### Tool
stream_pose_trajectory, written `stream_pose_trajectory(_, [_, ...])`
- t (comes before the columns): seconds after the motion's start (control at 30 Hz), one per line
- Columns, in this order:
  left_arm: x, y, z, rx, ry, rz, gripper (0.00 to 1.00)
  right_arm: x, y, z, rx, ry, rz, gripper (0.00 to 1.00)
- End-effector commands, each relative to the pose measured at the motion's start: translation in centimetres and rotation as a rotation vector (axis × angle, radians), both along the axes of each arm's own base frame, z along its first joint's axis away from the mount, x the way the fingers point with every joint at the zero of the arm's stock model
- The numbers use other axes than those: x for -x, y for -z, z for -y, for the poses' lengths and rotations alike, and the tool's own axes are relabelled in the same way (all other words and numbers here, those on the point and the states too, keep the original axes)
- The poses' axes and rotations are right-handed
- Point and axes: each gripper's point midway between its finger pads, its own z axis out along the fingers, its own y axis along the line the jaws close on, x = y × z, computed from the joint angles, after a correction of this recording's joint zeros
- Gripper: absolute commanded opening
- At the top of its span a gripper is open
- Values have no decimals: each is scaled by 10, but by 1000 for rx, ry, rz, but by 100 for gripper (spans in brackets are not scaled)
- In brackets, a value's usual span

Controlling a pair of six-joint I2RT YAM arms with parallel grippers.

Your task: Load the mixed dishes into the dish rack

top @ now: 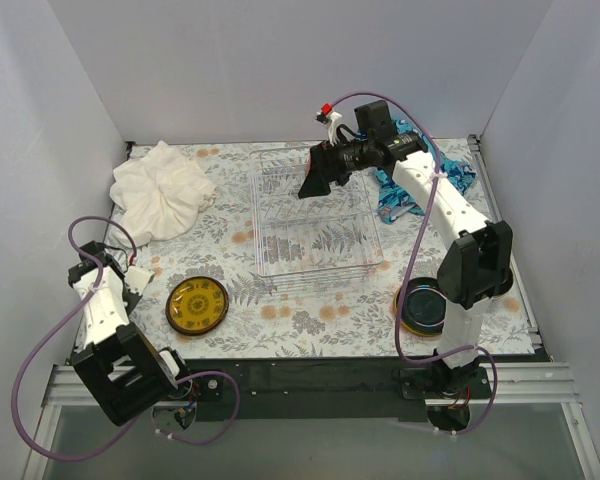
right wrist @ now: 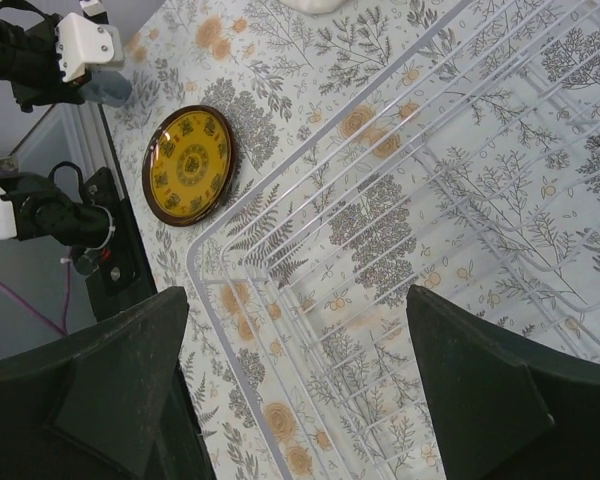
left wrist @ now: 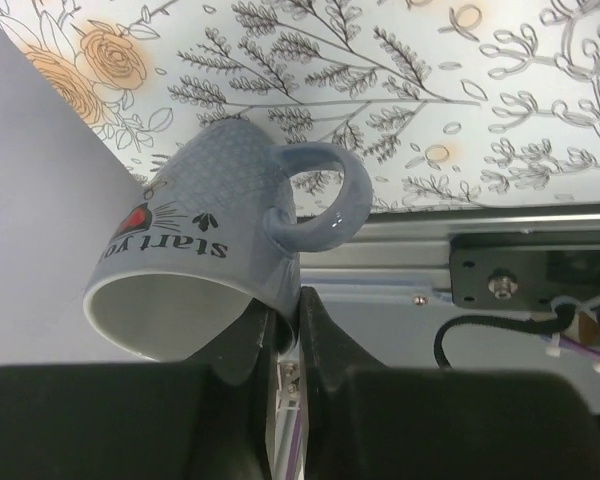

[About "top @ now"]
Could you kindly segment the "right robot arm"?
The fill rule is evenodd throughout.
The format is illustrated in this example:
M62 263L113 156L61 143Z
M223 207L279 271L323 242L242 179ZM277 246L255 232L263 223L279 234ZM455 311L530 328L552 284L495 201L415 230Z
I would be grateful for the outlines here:
M352 173L376 168L414 198L424 212L422 224L434 226L446 247L436 274L446 307L434 354L408 359L401 378L419 394L451 398L478 375L478 357L486 352L478 345L483 316L510 287L513 232L505 221L490 221L465 200L443 174L439 148L421 124L399 132L389 112L392 104L375 96L357 107L355 130L334 105L324 104L316 120L328 137L311 147L298 196L327 196L332 185L345 185Z

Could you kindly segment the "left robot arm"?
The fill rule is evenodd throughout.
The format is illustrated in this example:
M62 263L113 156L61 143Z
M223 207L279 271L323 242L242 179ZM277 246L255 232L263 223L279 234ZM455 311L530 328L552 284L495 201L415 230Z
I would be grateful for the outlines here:
M168 397L185 398L193 386L181 356L158 351L129 316L153 281L150 271L123 270L101 242L82 246L69 285L84 299L84 344L71 357L75 372L106 416L123 426Z

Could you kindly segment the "white wire dish rack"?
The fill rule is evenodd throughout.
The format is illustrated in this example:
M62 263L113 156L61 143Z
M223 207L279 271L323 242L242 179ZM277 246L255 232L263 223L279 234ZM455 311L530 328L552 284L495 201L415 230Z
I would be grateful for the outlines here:
M383 252L363 173L325 197L300 199L306 147L251 152L255 277L271 292L339 288L363 279Z

